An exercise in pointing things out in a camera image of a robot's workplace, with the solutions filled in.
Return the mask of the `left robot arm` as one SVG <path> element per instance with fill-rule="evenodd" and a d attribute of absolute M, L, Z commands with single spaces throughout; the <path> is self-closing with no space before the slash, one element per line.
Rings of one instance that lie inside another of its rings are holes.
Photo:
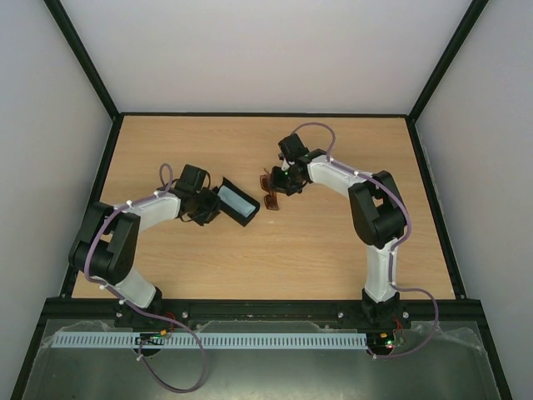
<path fill-rule="evenodd" d="M 159 178 L 160 187 L 146 197 L 118 205 L 90 205 L 68 260 L 88 282 L 111 293 L 121 308 L 177 325 L 172 315 L 162 311 L 161 289 L 134 266 L 138 237 L 159 223 L 175 219 L 209 223 L 218 214 L 219 197 L 212 191 L 211 174 L 190 164 L 174 177 L 172 167 L 163 163 Z"/>

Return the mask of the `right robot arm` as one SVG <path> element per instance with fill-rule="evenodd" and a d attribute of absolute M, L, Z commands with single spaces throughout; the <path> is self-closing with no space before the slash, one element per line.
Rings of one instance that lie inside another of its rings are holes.
<path fill-rule="evenodd" d="M 411 232 L 411 222 L 393 176 L 362 172 L 338 162 L 322 149 L 309 150 L 295 133 L 278 146 L 282 165 L 271 170 L 266 190 L 291 196 L 307 184 L 320 184 L 346 197 L 357 236 L 366 244 L 367 273 L 361 310 L 379 327 L 399 303 L 397 249 Z"/>

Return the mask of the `light blue cleaning cloth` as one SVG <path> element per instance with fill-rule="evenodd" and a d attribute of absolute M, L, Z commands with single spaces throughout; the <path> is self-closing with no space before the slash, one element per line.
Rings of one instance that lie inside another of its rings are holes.
<path fill-rule="evenodd" d="M 221 186 L 218 195 L 227 206 L 245 218 L 248 218 L 255 211 L 255 206 L 252 203 L 227 186 Z"/>

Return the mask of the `black glasses case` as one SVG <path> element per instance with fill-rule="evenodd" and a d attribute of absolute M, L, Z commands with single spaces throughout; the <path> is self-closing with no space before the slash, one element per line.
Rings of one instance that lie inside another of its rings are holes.
<path fill-rule="evenodd" d="M 216 189 L 220 198 L 220 209 L 242 227 L 246 227 L 260 210 L 260 203 L 243 192 L 226 177 L 222 178 L 222 184 Z"/>

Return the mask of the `brown sunglasses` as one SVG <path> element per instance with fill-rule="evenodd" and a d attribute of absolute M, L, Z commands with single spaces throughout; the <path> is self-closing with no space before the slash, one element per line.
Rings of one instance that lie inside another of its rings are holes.
<path fill-rule="evenodd" d="M 264 169 L 264 173 L 260 176 L 260 185 L 262 190 L 266 193 L 263 198 L 263 202 L 267 210 L 278 211 L 279 205 L 276 197 L 276 193 L 271 189 L 271 174 Z"/>

